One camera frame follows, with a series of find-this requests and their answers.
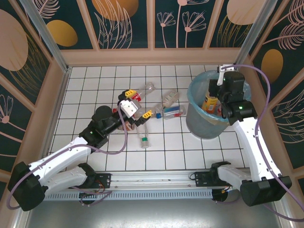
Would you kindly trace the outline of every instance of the gray trash can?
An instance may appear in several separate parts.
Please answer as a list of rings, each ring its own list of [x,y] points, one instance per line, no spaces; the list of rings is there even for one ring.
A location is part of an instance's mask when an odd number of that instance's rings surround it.
[[[218,78],[219,73],[217,71],[207,71],[197,75],[188,88],[189,107],[186,124],[192,134],[202,139],[213,139],[229,126],[228,119],[209,114],[201,108],[209,88],[210,79]],[[244,83],[244,99],[251,99],[250,86],[246,82]]]

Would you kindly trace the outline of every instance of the floor tile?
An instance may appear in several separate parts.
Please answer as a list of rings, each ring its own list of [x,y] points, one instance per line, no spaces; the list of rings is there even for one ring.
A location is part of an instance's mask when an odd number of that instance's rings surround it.
[[[74,134],[80,134],[91,122],[92,119],[76,119]]]
[[[145,170],[145,152],[127,152],[126,170]]]
[[[163,89],[176,89],[176,77],[162,77],[161,85]]]
[[[161,66],[161,76],[176,76],[175,66]]]
[[[201,140],[192,133],[183,133],[183,142],[185,150],[202,150]]]
[[[95,112],[95,104],[80,104],[77,118],[92,118]]]
[[[237,134],[235,132],[223,132],[220,136],[220,144],[222,149],[237,149],[239,148]]]
[[[99,78],[86,78],[83,90],[97,90]]]
[[[163,120],[165,133],[180,133],[181,132],[181,118],[175,117],[168,120]]]
[[[130,77],[131,67],[130,66],[118,66],[116,67],[116,77]]]
[[[147,170],[164,170],[165,169],[165,152],[164,151],[147,151],[146,152],[146,169]]]
[[[86,75],[86,67],[73,67],[70,78],[84,78]]]
[[[131,89],[138,90],[140,88],[144,88],[146,85],[146,78],[145,77],[132,77],[131,78]]]
[[[79,104],[81,91],[67,91],[64,104]]]
[[[185,151],[186,169],[204,169],[203,151]]]
[[[218,137],[216,137],[214,139],[208,139],[208,140],[202,139],[201,141],[203,143],[204,150],[221,149]]]
[[[183,150],[181,133],[165,134],[165,150]]]
[[[125,170],[126,152],[116,155],[108,155],[106,163],[106,171],[124,171]]]
[[[111,134],[109,136],[108,151],[117,152],[122,149],[124,143],[124,134]]]
[[[147,148],[147,151],[163,151],[164,150],[164,141],[163,134],[149,134],[150,147]]]
[[[206,169],[210,169],[213,163],[224,161],[221,150],[204,150],[204,158]]]
[[[137,136],[137,134],[128,134],[127,151],[144,151],[144,149],[141,147],[141,139]]]
[[[113,90],[114,89],[114,81],[112,78],[100,78],[98,90]]]
[[[166,168],[168,170],[185,169],[184,151],[166,151]]]
[[[75,119],[78,111],[78,104],[64,104],[60,113],[60,119]]]
[[[105,104],[112,103],[112,99],[113,99],[113,90],[99,90],[97,93],[97,103],[105,103]]]
[[[146,66],[147,77],[159,77],[161,76],[161,66]]]
[[[175,69],[176,69],[176,76],[191,76],[189,65],[175,66]]]
[[[103,66],[101,68],[100,77],[115,77],[116,67],[115,66]]]
[[[86,70],[86,74],[85,77],[86,78],[99,78],[100,77],[100,72],[101,72],[101,66],[88,66],[87,70]]]
[[[241,150],[223,150],[224,160],[231,163],[236,168],[244,168]]]
[[[73,134],[76,119],[60,119],[56,134]]]
[[[130,89],[130,78],[129,77],[119,77],[115,79],[114,89]]]
[[[131,77],[145,77],[146,67],[145,66],[131,66]]]
[[[177,87],[179,89],[188,89],[192,79],[190,76],[187,77],[177,77]]]
[[[83,78],[71,78],[66,90],[82,90],[84,84]]]
[[[82,91],[81,104],[96,104],[97,90]]]

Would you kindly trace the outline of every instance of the leaf pattern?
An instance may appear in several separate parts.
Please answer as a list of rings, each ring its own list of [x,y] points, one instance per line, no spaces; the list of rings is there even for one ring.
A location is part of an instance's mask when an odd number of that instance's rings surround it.
[[[33,0],[40,16],[51,19],[59,9],[59,0]]]
[[[280,33],[278,37],[279,47],[281,49],[296,50],[298,46],[304,41],[304,24],[294,25],[290,24]]]
[[[118,2],[116,2],[117,10],[109,0],[103,2],[97,0],[96,3],[104,15],[104,17],[100,17],[95,13],[99,24],[98,43],[100,47],[102,49],[129,48],[132,42],[132,24],[128,12],[122,9]]]
[[[304,22],[304,0],[293,0],[289,8],[288,20],[293,25]]]

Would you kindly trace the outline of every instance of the small bottle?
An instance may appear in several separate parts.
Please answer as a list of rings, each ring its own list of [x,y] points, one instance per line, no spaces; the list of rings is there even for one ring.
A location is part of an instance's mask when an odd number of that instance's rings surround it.
[[[156,115],[156,109],[155,108],[140,108],[139,110],[137,110],[137,112],[134,114],[135,118],[140,118],[143,114],[145,114],[146,112],[148,112],[149,110],[151,110],[152,112],[152,116],[151,117],[155,117]]]
[[[145,87],[136,90],[136,94],[132,97],[132,99],[140,102],[143,100],[148,94],[152,93],[155,90],[155,86],[152,82],[148,82]]]
[[[169,108],[172,104],[174,104],[178,99],[180,95],[176,90],[170,90],[162,99],[162,106]]]
[[[143,149],[150,147],[149,140],[148,140],[147,124],[144,123],[144,124],[139,125],[138,127],[136,126],[135,128],[137,131],[138,138],[141,141],[141,147]]]
[[[213,114],[217,105],[218,99],[216,97],[210,96],[209,91],[206,92],[205,100],[202,105],[202,110],[209,114]]]
[[[164,108],[161,113],[156,114],[156,118],[164,118],[164,119],[171,119],[174,117],[180,117],[186,114],[186,109],[183,105],[178,105],[170,108]]]

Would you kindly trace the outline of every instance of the yellow bottle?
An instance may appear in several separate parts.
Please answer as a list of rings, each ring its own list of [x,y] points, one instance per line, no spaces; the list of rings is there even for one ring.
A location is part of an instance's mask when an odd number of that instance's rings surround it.
[[[202,110],[209,114],[213,114],[217,105],[218,99],[216,97],[210,96],[209,91],[206,93],[205,101],[202,105]]]

